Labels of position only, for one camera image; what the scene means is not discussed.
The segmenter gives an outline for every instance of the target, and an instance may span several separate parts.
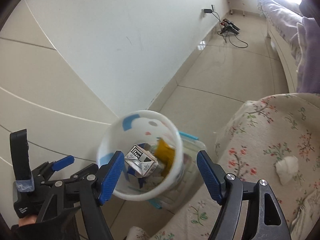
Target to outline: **hand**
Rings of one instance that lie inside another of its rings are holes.
[[[28,215],[24,218],[19,219],[19,227],[25,226],[25,225],[30,225],[30,224],[35,224],[37,220],[36,215]]]

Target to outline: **plastic container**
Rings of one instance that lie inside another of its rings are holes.
[[[205,144],[199,141],[198,137],[179,132],[183,142],[183,153],[188,155],[191,160],[184,164],[184,174],[180,182],[171,189],[160,194],[149,202],[157,209],[165,208],[172,212],[177,212],[179,208],[185,204],[186,196],[190,193],[194,194],[193,188],[197,177],[200,175],[197,164],[196,156],[199,151],[207,150]]]
[[[183,146],[175,125],[157,112],[136,111],[109,126],[97,154],[99,167],[107,164],[115,151],[122,151],[126,155],[135,144],[155,145],[159,137],[170,146],[175,147],[175,156],[169,174],[154,189],[144,192],[133,187],[132,180],[137,178],[128,175],[125,168],[113,192],[115,196],[125,200],[143,201],[155,198],[173,187],[183,174]]]

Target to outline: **tile floor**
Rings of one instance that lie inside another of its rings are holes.
[[[249,47],[236,48],[214,35],[160,111],[179,130],[198,136],[209,154],[213,152],[214,132],[228,122],[243,102],[288,92],[280,59],[274,45],[266,38],[266,21],[242,15],[228,16],[228,19],[241,28],[239,38]],[[235,37],[230,39],[235,45],[243,46]],[[115,240],[124,239],[132,226],[153,235],[173,216],[148,202],[117,203],[122,206],[112,222],[105,213]],[[109,212],[119,209],[117,205],[109,207]],[[136,214],[134,220],[131,220],[132,214]]]

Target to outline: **bed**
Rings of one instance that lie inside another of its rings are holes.
[[[298,86],[298,65],[301,52],[297,35],[297,23],[302,16],[285,8],[273,0],[258,0],[258,7],[267,17],[268,33],[279,54],[290,93]]]
[[[295,59],[291,55],[291,49],[288,43],[280,36],[276,28],[267,21],[268,34],[267,37],[275,44],[279,54],[284,74],[287,79],[289,93],[295,93],[297,89],[297,66]]]

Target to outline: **pink flower print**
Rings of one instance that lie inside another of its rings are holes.
[[[302,134],[300,136],[301,142],[298,143],[297,147],[299,149],[299,155],[306,160],[306,162],[310,161],[308,155],[311,151],[315,151],[315,148],[311,145],[311,137],[312,133],[309,133],[307,130],[307,136]]]
[[[256,175],[256,174],[257,174],[257,168],[251,168],[250,175]]]
[[[236,166],[236,161],[235,160],[228,161],[228,163],[229,163],[229,167],[230,168],[231,168],[231,166]]]
[[[231,149],[229,150],[229,155],[232,155],[232,154],[237,154],[237,152],[235,151],[234,148],[231,148]]]

